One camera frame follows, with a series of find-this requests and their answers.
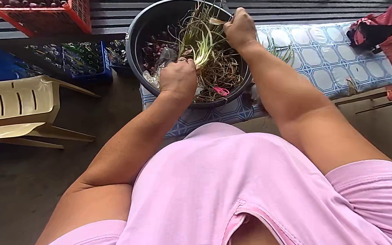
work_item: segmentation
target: left hand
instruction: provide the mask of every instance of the left hand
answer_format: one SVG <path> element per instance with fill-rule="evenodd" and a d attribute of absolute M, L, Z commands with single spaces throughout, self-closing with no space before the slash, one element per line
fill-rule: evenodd
<path fill-rule="evenodd" d="M 196 87 L 196 66 L 192 59 L 170 63 L 161 70 L 160 94 L 169 94 L 180 102 L 190 104 Z"/>

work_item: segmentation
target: red basket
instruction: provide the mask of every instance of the red basket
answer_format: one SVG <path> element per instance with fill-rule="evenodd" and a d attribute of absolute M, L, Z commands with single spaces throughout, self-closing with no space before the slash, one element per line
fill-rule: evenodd
<path fill-rule="evenodd" d="M 3 7 L 0 16 L 29 37 L 91 34 L 89 0 L 68 0 L 62 7 Z"/>

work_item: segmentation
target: pink shirt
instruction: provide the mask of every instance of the pink shirt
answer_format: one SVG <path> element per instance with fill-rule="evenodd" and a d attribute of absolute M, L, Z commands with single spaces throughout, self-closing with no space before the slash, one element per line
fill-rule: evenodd
<path fill-rule="evenodd" d="M 392 245 L 392 162 L 324 176 L 280 137 L 210 123 L 148 161 L 127 222 L 91 223 L 51 244 L 226 245 L 247 215 L 281 245 Z"/>

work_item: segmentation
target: tablecloth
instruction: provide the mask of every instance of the tablecloth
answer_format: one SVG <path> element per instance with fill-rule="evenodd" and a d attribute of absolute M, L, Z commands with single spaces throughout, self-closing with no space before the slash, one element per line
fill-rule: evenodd
<path fill-rule="evenodd" d="M 278 46 L 292 45 L 292 67 L 329 98 L 349 96 L 352 90 L 364 92 L 392 84 L 392 65 L 386 55 L 357 54 L 349 46 L 346 32 L 351 22 L 314 25 L 259 25 L 259 41 L 267 47 L 271 38 Z M 140 86 L 143 109 L 155 96 Z M 264 116 L 260 105 L 238 97 L 213 109 L 187 109 L 166 137 L 184 136 L 211 122 L 234 124 Z"/>

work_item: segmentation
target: chair leg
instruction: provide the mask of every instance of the chair leg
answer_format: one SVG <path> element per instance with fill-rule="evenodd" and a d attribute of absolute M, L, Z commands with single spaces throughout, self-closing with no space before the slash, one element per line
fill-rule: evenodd
<path fill-rule="evenodd" d="M 88 90 L 86 90 L 84 88 L 80 88 L 79 86 L 75 86 L 75 85 L 72 85 L 70 83 L 67 83 L 67 82 L 64 82 L 64 81 L 60 81 L 60 80 L 57 80 L 55 82 L 58 82 L 58 84 L 60 84 L 60 86 L 62 86 L 62 87 L 65 87 L 65 88 L 68 88 L 68 89 L 71 89 L 71 90 L 74 90 L 74 91 L 78 91 L 80 93 L 83 93 L 83 94 L 86 94 L 86 95 L 90 95 L 90 96 L 93 96 L 93 97 L 96 97 L 96 98 L 100 97 L 99 95 L 95 94 L 94 92 L 90 92 L 90 91 L 88 91 Z"/>
<path fill-rule="evenodd" d="M 41 142 L 36 140 L 23 139 L 23 138 L 0 139 L 0 143 L 7 143 L 7 144 L 14 144 L 14 145 L 28 146 L 28 147 L 48 147 L 48 148 L 64 149 L 62 145 Z"/>
<path fill-rule="evenodd" d="M 47 138 L 57 138 L 57 139 L 64 139 L 64 140 L 79 140 L 79 141 L 87 141 L 87 142 L 92 142 L 95 140 L 94 136 L 83 134 L 80 132 L 75 132 L 72 130 L 62 129 L 52 125 L 39 126 L 35 128 L 35 130 L 33 130 L 28 135 L 41 136 Z"/>

